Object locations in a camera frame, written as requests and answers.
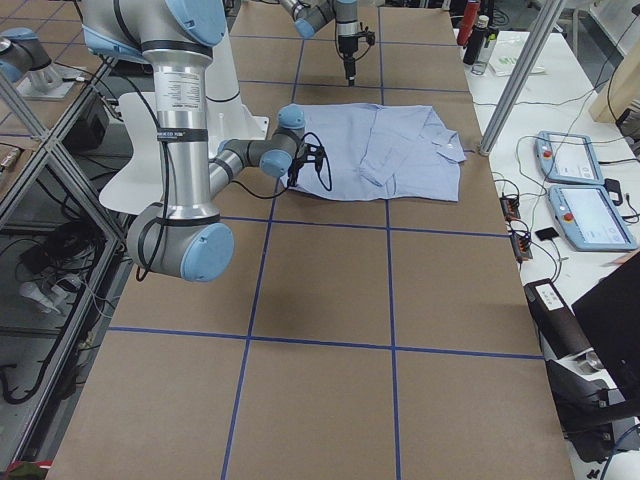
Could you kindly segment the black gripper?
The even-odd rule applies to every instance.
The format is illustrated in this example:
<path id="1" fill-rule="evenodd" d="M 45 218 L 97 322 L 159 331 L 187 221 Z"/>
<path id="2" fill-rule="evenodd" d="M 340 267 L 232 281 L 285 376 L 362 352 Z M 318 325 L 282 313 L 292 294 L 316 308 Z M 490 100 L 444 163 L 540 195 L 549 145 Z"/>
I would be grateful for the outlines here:
<path id="1" fill-rule="evenodd" d="M 287 187 L 293 188 L 297 185 L 300 170 L 306 164 L 312 164 L 315 168 L 322 168 L 324 165 L 324 146 L 303 143 L 302 150 L 296 154 L 294 162 L 288 170 Z"/>
<path id="2" fill-rule="evenodd" d="M 337 51 L 343 60 L 345 79 L 349 86 L 355 85 L 356 57 L 359 41 L 364 39 L 368 46 L 375 44 L 375 32 L 362 22 L 338 23 L 336 25 Z"/>

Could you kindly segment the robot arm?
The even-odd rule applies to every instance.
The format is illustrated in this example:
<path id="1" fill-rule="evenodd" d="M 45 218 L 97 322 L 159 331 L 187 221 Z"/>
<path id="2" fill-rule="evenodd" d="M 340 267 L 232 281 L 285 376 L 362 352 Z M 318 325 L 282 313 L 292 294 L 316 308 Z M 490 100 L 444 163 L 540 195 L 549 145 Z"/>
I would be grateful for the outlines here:
<path id="1" fill-rule="evenodd" d="M 221 2 L 86 1 L 82 11 L 92 53 L 153 68 L 155 103 L 147 109 L 160 149 L 163 198 L 147 206 L 128 231 L 136 277 L 155 272 L 211 281 L 234 252 L 233 233 L 221 223 L 214 196 L 247 167 L 287 176 L 293 185 L 305 164 L 322 164 L 321 144 L 306 142 L 304 113 L 291 104 L 279 111 L 270 138 L 228 140 L 210 156 L 205 72 L 227 30 Z"/>
<path id="2" fill-rule="evenodd" d="M 334 46 L 343 63 L 345 79 L 355 85 L 357 62 L 376 43 L 375 32 L 365 26 L 358 16 L 356 0 L 278 1 L 289 14 L 294 27 L 303 39 L 311 39 L 330 23 L 334 24 Z"/>

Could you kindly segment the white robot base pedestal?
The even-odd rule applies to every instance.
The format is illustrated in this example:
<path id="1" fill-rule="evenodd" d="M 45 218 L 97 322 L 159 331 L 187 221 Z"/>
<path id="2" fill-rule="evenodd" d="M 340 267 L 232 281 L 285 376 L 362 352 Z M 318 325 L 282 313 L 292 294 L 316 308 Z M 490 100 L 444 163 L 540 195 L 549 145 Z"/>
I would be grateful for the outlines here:
<path id="1" fill-rule="evenodd" d="M 242 100 L 228 31 L 213 47 L 213 61 L 205 71 L 205 96 L 211 156 L 225 140 L 266 138 L 269 118 L 254 116 Z"/>

